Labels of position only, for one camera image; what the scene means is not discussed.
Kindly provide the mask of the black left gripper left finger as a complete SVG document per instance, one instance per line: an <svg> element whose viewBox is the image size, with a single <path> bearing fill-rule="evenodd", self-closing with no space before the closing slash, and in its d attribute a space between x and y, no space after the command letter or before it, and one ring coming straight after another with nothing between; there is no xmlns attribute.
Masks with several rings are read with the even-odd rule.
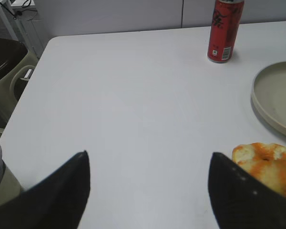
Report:
<svg viewBox="0 0 286 229"><path fill-rule="evenodd" d="M90 163L88 153L83 151L0 206L0 229L76 229L89 194Z"/></svg>

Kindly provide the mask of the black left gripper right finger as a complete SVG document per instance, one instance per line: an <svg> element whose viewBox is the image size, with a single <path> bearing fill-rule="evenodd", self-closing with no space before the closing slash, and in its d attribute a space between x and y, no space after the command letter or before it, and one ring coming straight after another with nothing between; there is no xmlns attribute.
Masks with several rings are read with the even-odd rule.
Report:
<svg viewBox="0 0 286 229"><path fill-rule="evenodd" d="M222 153L212 154L208 193L221 229L286 229L286 198Z"/></svg>

